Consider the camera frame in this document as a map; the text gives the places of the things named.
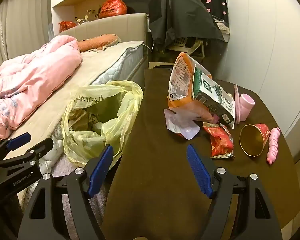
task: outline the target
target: yellow plastic bag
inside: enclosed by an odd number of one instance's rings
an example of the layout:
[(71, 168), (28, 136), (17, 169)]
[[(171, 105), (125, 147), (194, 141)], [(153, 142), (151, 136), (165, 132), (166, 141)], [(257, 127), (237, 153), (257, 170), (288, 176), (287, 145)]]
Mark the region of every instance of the yellow plastic bag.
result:
[(83, 167), (100, 155), (106, 144), (118, 161), (138, 114), (143, 92), (132, 81), (111, 81), (77, 90), (62, 116), (64, 152)]

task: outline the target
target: blue gripper pad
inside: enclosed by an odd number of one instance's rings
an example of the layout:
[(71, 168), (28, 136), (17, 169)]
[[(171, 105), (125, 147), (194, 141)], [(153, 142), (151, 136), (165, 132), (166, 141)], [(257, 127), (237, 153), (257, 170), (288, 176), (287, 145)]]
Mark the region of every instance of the blue gripper pad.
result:
[(99, 193), (101, 185), (104, 182), (109, 167), (112, 163), (112, 160), (113, 148), (112, 146), (108, 146), (90, 177), (89, 189), (87, 192), (90, 197), (93, 197), (95, 194)]
[(31, 135), (30, 135), (30, 133), (26, 132), (24, 134), (19, 135), (16, 138), (10, 140), (7, 143), (7, 150), (14, 151), (14, 150), (20, 148), (21, 146), (27, 144), (30, 141), (31, 141)]
[(187, 147), (187, 160), (201, 192), (207, 195), (207, 197), (212, 198), (213, 190), (211, 187), (211, 177), (191, 144)]

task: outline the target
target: red plastic bag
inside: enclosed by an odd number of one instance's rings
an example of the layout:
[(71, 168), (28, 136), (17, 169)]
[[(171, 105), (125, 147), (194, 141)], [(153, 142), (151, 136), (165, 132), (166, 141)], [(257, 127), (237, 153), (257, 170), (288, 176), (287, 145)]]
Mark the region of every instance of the red plastic bag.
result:
[(107, 0), (100, 8), (99, 19), (122, 14), (127, 14), (127, 6), (122, 0)]
[(65, 30), (68, 30), (72, 27), (76, 27), (77, 25), (74, 23), (74, 22), (70, 22), (70, 21), (62, 21), (62, 22), (59, 22), (59, 32), (63, 32)]

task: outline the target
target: red snack wrapper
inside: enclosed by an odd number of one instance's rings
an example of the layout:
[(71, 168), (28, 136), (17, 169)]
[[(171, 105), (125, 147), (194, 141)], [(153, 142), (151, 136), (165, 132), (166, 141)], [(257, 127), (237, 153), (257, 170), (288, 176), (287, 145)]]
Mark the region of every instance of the red snack wrapper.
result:
[(233, 157), (233, 138), (223, 124), (204, 122), (203, 128), (210, 134), (212, 159)]
[(107, 0), (101, 6), (99, 19), (127, 14), (127, 6), (122, 0)]
[(65, 30), (68, 30), (68, 29), (71, 29), (71, 28), (77, 26), (74, 22), (70, 22), (70, 21), (59, 22), (59, 25), (60, 25), (60, 27), (59, 27), (60, 32), (63, 32)]

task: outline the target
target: upholstered headboard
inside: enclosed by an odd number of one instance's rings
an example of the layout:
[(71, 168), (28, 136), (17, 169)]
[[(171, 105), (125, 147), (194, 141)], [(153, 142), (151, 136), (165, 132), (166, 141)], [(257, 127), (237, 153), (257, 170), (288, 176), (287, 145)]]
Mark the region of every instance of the upholstered headboard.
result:
[(146, 43), (146, 14), (136, 13), (103, 18), (71, 28), (60, 35), (70, 35), (81, 41), (107, 33), (118, 35), (122, 42)]

